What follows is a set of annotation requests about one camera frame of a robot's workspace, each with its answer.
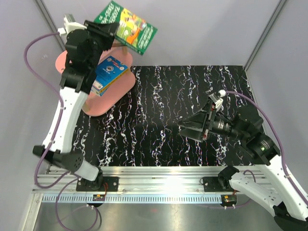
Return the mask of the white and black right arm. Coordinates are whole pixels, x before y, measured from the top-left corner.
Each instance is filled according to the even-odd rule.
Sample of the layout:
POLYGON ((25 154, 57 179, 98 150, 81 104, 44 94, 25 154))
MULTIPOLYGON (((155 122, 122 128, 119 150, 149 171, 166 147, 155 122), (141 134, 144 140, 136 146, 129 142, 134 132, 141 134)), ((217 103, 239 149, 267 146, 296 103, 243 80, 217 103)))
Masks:
POLYGON ((264 174, 275 189, 268 191, 247 178, 234 166, 225 167, 218 174, 218 186, 223 191, 235 190, 265 208, 284 231, 308 229, 308 205, 296 193, 282 165, 282 151, 261 129, 263 118, 252 113, 252 106, 237 109, 232 121, 217 114, 212 100, 191 117, 178 122, 180 135, 198 142, 209 135, 223 135, 240 141, 238 150, 264 174))

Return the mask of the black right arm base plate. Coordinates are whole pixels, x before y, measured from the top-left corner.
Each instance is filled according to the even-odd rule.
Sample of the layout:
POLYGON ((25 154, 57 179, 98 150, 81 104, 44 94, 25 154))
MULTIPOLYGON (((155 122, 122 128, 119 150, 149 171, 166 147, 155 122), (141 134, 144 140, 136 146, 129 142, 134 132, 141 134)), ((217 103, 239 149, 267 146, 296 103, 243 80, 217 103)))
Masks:
POLYGON ((204 192, 213 193, 223 191, 223 188, 218 181, 218 177, 203 177, 200 182, 204 187, 204 192))

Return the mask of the dark Tale of Two Cities book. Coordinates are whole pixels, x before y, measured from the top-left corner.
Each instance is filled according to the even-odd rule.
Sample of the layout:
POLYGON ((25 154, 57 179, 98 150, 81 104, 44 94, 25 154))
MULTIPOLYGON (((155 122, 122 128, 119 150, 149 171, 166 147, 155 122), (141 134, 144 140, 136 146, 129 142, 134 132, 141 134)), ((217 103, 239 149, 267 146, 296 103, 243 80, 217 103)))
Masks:
POLYGON ((122 49, 122 52, 123 53, 127 53, 128 52, 128 47, 127 45, 121 43, 120 41, 118 40, 114 40, 113 44, 112 44, 112 47, 113 48, 121 48, 122 49))

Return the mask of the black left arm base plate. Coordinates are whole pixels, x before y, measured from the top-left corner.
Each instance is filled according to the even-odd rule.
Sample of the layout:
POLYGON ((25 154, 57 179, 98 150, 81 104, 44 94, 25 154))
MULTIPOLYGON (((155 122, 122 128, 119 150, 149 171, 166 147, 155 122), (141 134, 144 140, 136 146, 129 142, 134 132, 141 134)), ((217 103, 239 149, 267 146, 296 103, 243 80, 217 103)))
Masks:
POLYGON ((77 192, 117 192, 119 186, 119 177, 103 176, 98 180, 89 181, 81 179, 77 182, 77 192))

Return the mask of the green bottom book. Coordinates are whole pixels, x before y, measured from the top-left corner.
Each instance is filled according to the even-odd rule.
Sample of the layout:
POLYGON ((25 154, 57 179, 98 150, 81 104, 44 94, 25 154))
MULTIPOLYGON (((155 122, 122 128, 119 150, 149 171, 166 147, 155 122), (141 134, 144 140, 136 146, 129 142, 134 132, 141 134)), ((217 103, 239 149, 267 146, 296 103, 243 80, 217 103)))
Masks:
POLYGON ((115 39, 140 55, 144 55, 158 29, 115 1, 110 1, 94 19, 101 24, 118 23, 115 39))

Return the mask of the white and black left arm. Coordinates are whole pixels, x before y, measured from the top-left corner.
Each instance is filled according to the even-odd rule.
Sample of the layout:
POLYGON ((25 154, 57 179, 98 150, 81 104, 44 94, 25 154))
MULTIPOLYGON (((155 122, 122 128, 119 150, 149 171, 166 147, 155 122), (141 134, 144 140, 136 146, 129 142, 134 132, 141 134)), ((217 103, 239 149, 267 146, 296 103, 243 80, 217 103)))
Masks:
POLYGON ((119 23, 100 24, 90 21, 66 36, 66 57, 61 75, 57 109, 42 145, 33 148, 39 157, 35 173, 44 160, 87 180, 93 191, 103 187, 98 167, 85 160, 83 154, 72 153, 72 138, 81 109, 96 79, 96 69, 104 51, 111 49, 119 23))

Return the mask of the blue back-cover book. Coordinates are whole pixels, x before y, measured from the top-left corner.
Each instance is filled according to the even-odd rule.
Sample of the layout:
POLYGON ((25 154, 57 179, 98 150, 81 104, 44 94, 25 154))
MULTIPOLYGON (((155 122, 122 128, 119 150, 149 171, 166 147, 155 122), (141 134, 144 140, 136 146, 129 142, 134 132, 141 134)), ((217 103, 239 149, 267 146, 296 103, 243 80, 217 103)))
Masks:
POLYGON ((128 70, 128 67, 113 56, 108 56, 96 68, 96 79, 91 91, 98 96, 104 92, 128 70))

